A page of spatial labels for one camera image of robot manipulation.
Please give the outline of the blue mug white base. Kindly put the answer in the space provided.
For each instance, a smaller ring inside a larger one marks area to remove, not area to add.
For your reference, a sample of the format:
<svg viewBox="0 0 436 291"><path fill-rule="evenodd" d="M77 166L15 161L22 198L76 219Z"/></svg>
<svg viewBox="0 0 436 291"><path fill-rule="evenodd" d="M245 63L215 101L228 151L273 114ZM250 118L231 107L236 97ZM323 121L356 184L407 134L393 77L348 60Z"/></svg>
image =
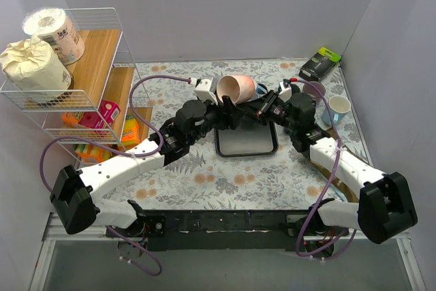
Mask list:
<svg viewBox="0 0 436 291"><path fill-rule="evenodd" d="M257 83L255 86L255 93L258 95L265 95L268 93L268 89L261 83Z"/></svg>

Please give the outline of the pink mug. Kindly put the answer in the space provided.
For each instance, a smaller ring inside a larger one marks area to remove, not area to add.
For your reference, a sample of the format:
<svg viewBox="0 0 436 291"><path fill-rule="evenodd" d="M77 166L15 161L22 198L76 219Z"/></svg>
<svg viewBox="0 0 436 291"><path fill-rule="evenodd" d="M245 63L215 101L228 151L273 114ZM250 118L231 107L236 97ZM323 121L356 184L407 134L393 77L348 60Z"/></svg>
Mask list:
<svg viewBox="0 0 436 291"><path fill-rule="evenodd" d="M257 82L247 75L223 76L217 83L217 97L223 102L223 97L228 96L233 104L242 104L253 97L257 86Z"/></svg>

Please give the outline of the purple mug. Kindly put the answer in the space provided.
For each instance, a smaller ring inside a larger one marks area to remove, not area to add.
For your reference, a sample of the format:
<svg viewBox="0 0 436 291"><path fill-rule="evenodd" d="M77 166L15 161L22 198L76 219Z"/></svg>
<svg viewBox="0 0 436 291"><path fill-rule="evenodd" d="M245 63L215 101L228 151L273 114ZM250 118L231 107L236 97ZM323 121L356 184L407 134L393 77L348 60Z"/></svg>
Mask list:
<svg viewBox="0 0 436 291"><path fill-rule="evenodd" d="M309 95L316 104L319 104L326 94L326 89L323 84L310 81L304 85L302 92Z"/></svg>

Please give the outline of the light blue faceted mug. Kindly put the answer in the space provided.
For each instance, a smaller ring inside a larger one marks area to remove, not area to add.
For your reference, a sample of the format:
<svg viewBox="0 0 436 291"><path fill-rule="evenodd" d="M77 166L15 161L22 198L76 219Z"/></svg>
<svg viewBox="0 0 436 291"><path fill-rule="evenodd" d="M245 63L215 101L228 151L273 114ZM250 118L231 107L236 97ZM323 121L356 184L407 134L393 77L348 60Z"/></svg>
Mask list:
<svg viewBox="0 0 436 291"><path fill-rule="evenodd" d="M327 108L324 109L322 121L328 126L331 126L332 123L329 113L332 114L333 123L337 125L351 110L352 106L350 101L346 97L335 95L328 100L328 107L329 110Z"/></svg>

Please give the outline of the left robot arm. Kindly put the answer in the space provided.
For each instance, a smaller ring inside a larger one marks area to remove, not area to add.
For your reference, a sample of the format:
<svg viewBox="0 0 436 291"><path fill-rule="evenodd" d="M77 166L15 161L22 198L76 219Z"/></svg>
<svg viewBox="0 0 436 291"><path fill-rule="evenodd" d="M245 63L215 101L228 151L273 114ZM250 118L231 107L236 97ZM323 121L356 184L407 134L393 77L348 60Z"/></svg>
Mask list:
<svg viewBox="0 0 436 291"><path fill-rule="evenodd" d="M244 112L229 97L222 104L189 100L158 132L100 164L81 170L61 169L50 193L66 233L77 234L92 225L115 226L129 236L144 231L139 206L129 201L116 203L103 197L110 190L145 172L156 170L188 154L191 145L213 129L235 129Z"/></svg>

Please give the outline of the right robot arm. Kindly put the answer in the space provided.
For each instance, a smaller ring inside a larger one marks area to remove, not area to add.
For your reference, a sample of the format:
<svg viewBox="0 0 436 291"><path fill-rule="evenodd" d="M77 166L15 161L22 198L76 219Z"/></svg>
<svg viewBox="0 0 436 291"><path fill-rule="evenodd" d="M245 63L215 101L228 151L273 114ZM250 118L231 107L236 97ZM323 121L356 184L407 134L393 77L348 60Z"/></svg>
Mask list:
<svg viewBox="0 0 436 291"><path fill-rule="evenodd" d="M333 226L353 228L381 244L415 226L418 216L406 178L371 167L341 147L315 122L314 101L296 93L284 102L274 91L239 105L260 123L276 123L291 131L293 147L313 163L331 171L358 198L357 202L323 200L308 218L309 229L325 234Z"/></svg>

